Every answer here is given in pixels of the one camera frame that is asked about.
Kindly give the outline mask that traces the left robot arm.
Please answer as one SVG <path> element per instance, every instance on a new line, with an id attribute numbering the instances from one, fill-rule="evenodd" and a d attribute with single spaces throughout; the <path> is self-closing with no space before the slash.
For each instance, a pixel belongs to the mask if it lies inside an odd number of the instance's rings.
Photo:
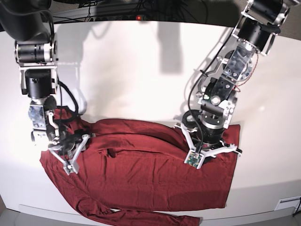
<path id="1" fill-rule="evenodd" d="M 234 37 L 236 48 L 225 56 L 216 54 L 215 68 L 201 72 L 194 88 L 200 109 L 189 109 L 182 123 L 191 128 L 187 137 L 190 149 L 195 153 L 207 151 L 222 144 L 222 134 L 228 128 L 236 107 L 238 84 L 247 81 L 254 69 L 252 58 L 267 56 L 274 39 L 280 34 L 290 8 L 300 5 L 299 0 L 249 0 L 241 16 L 227 37 Z"/>

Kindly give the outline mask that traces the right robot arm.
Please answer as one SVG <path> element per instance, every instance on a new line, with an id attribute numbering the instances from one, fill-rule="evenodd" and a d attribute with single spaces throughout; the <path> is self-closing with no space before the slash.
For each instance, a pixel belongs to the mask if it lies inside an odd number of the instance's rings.
<path id="1" fill-rule="evenodd" d="M 68 119 L 55 119 L 55 94 L 61 87 L 70 91 L 58 79 L 57 38 L 49 0 L 2 0 L 0 24 L 15 40 L 14 54 L 20 70 L 23 95 L 30 99 L 29 118 L 32 140 L 44 144 L 59 160 L 76 160 L 89 139 L 87 134 L 73 135 L 66 125 L 78 116 L 79 107 Z"/>

